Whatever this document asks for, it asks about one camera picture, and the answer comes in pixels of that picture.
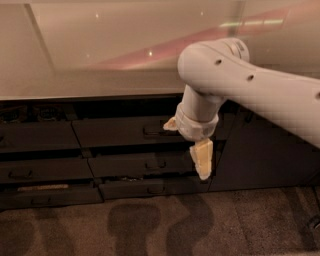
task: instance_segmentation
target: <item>screw hole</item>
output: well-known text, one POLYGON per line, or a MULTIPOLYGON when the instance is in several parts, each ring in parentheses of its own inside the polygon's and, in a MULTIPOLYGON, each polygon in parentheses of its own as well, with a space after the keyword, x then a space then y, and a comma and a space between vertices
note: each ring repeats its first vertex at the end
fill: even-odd
POLYGON ((254 78, 254 75, 250 75, 250 76, 248 76, 248 81, 252 81, 252 80, 253 80, 253 78, 254 78))

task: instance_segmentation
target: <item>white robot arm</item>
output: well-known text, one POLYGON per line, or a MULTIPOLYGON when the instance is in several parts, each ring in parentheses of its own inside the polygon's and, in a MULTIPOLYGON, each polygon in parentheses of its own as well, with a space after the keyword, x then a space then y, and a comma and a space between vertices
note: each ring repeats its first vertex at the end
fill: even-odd
POLYGON ((201 179, 210 176, 209 137, 227 99, 320 148, 320 81, 248 62, 248 48, 235 38, 195 43, 180 55, 178 71, 187 85, 175 117, 164 128, 195 142, 190 151, 201 179))

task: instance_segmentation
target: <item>drawer front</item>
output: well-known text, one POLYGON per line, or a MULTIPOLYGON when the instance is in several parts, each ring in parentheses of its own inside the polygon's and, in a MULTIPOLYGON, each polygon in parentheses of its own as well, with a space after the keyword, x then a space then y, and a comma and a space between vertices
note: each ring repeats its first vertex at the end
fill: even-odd
POLYGON ((31 192, 0 193, 0 209, 101 203, 98 188, 75 188, 31 192))
POLYGON ((0 163, 0 183, 92 178, 85 159, 53 159, 0 163))
POLYGON ((79 148, 71 122, 0 125, 0 153, 79 148))
POLYGON ((114 181, 99 185, 104 199, 148 197, 207 192, 210 181, 201 183, 198 177, 114 181))
POLYGON ((159 175, 192 171, 189 152, 161 152, 102 156, 89 159, 95 177, 159 175))
POLYGON ((163 130, 169 116, 108 118, 74 121, 82 147, 183 142, 177 132, 163 130))

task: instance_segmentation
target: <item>brown carpet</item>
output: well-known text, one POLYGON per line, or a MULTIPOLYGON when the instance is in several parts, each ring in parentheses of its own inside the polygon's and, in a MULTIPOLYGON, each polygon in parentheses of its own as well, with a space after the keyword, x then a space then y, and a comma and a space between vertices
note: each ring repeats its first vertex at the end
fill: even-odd
POLYGON ((0 255, 320 255, 319 214, 312 188, 12 210, 0 255))

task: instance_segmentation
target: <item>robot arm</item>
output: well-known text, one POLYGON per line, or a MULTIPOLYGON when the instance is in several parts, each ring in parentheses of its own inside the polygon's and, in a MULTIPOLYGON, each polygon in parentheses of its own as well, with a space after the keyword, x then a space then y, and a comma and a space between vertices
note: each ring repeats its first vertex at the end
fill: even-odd
POLYGON ((211 172, 208 138, 227 99, 320 148, 320 81, 259 68, 248 61, 248 48, 234 38, 195 43, 180 55, 178 71, 187 86, 165 129, 177 129, 196 142, 190 151, 202 179, 211 172))

